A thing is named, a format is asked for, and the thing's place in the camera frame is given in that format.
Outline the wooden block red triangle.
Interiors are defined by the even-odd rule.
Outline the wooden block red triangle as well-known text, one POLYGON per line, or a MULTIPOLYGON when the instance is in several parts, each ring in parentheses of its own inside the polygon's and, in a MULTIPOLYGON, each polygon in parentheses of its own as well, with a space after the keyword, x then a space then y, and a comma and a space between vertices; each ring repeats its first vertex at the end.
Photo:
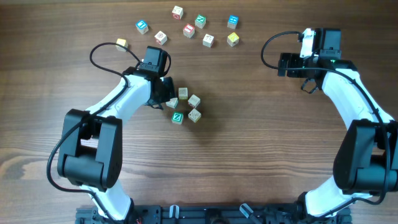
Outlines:
POLYGON ((189 99, 188 99, 188 104, 192 107, 192 108, 197 108, 198 105, 200 104, 201 99, 196 96, 196 95, 192 95, 189 99))

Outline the white block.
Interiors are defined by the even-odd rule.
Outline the white block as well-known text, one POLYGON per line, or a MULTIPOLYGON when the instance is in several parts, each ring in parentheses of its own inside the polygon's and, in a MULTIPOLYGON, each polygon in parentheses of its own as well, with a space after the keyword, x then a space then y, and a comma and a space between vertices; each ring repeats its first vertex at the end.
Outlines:
POLYGON ((188 114, 188 118, 196 123, 201 118, 201 113, 196 109, 192 109, 188 114))

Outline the wooden block yellow side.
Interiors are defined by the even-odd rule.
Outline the wooden block yellow side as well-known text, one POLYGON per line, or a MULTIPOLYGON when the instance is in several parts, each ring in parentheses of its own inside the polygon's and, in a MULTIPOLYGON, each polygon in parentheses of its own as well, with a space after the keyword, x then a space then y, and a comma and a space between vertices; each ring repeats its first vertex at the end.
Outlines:
POLYGON ((178 98, 179 100, 187 100, 188 99, 188 88, 183 87, 178 89, 178 98))

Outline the plain wooden block blue side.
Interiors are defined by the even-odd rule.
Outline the plain wooden block blue side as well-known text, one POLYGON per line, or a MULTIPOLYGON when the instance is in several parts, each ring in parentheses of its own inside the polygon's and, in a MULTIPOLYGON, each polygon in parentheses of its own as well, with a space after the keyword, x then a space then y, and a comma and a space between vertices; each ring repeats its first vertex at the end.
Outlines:
POLYGON ((178 98, 171 98, 165 103, 168 107, 175 109, 178 105, 178 98))

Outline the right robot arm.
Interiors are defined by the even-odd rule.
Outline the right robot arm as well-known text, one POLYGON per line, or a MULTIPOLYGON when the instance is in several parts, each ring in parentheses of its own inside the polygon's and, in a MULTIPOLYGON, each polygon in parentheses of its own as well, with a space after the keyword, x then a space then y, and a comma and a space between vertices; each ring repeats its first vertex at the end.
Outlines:
POLYGON ((333 163, 333 175, 305 192, 294 218, 316 222, 331 219, 351 204, 379 205, 397 191, 397 121, 364 87, 358 69, 341 59, 339 29, 296 32, 300 53, 282 53, 279 76, 314 82, 336 106, 347 133, 333 163))

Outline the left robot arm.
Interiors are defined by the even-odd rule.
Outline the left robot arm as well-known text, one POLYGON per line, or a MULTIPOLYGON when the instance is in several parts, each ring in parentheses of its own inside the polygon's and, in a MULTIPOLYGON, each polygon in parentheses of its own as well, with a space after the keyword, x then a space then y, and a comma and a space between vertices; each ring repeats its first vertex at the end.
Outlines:
POLYGON ((139 223, 134 202, 118 180, 123 163, 123 126, 141 106, 162 109, 175 97, 168 77, 171 56, 148 46, 143 60, 127 68, 119 84, 97 104, 86 110, 70 110, 63 122, 62 137, 50 153, 47 179, 63 192, 68 189, 51 176, 56 157, 57 172, 75 186, 73 193, 88 194, 99 223, 139 223))

